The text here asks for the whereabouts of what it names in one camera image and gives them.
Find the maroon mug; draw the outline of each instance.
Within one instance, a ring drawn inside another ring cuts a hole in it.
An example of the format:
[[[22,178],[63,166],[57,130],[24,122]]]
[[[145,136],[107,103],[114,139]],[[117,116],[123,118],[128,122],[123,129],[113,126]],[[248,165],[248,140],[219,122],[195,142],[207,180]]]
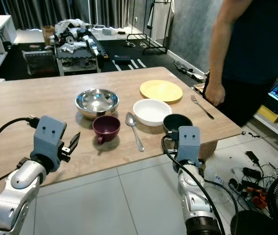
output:
[[[93,130],[98,136],[97,143],[112,141],[120,130],[120,121],[114,116],[100,116],[94,120]]]

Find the black t-shirt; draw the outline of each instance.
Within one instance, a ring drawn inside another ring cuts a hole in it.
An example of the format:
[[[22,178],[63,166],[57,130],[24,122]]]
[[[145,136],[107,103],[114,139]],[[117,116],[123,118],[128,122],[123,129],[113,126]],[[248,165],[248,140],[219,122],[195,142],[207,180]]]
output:
[[[278,0],[254,0],[235,22],[223,78],[263,84],[278,77]]]

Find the metal bowl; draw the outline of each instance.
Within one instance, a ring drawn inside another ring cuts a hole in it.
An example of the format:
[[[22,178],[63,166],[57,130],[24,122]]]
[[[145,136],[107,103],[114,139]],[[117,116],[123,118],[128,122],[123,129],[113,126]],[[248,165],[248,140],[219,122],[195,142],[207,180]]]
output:
[[[118,96],[105,89],[90,89],[82,92],[76,98],[78,111],[91,120],[112,114],[117,109],[118,104]]]

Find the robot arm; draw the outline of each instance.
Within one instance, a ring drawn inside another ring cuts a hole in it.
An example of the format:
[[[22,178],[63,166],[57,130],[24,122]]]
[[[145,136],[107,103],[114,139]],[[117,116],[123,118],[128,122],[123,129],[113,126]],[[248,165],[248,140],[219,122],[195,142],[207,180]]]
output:
[[[31,160],[8,176],[5,188],[0,193],[0,235],[20,233],[29,204],[38,194],[40,185],[50,172],[57,171],[61,160],[70,160],[69,155],[79,140],[80,133],[65,147],[61,138],[66,123],[49,116],[37,120]]]
[[[200,130],[194,126],[181,126],[177,132],[169,132],[170,140],[175,141],[171,151],[175,160],[183,165],[203,186],[204,179],[199,174]],[[220,235],[218,220],[204,192],[187,172],[173,163],[178,173],[178,192],[187,234]]]

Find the metal spoon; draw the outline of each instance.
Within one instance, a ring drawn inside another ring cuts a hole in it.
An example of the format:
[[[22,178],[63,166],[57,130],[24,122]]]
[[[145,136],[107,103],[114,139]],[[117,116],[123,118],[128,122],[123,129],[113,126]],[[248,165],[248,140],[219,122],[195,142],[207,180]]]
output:
[[[135,124],[136,124],[136,121],[135,121],[135,117],[134,117],[134,115],[133,115],[132,113],[127,113],[127,115],[126,115],[126,124],[127,124],[128,126],[131,126],[131,127],[132,127],[133,132],[134,132],[135,139],[137,140],[138,149],[139,149],[141,152],[143,152],[143,151],[144,151],[144,147],[143,147],[141,141],[139,140],[139,137],[138,137],[138,135],[137,135],[137,132],[136,132],[135,129],[134,129],[134,126],[135,126]]]

